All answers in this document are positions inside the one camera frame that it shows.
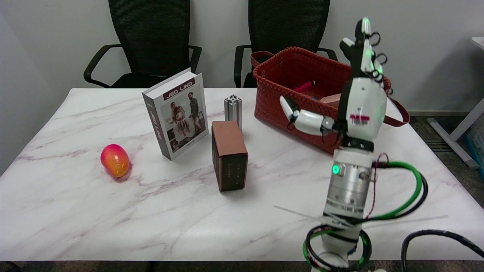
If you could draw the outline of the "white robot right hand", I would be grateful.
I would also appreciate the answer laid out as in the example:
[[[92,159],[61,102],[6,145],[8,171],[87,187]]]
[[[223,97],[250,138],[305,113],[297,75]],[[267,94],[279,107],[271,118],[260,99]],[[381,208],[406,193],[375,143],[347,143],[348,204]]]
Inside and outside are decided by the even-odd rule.
[[[373,50],[367,17],[358,21],[355,40],[342,39],[340,49],[351,64],[351,77],[343,86],[336,118],[301,110],[288,96],[280,97],[280,105],[290,124],[305,134],[324,137],[331,131],[346,141],[356,141],[357,148],[369,150],[385,119],[387,95],[384,89],[382,64]]]

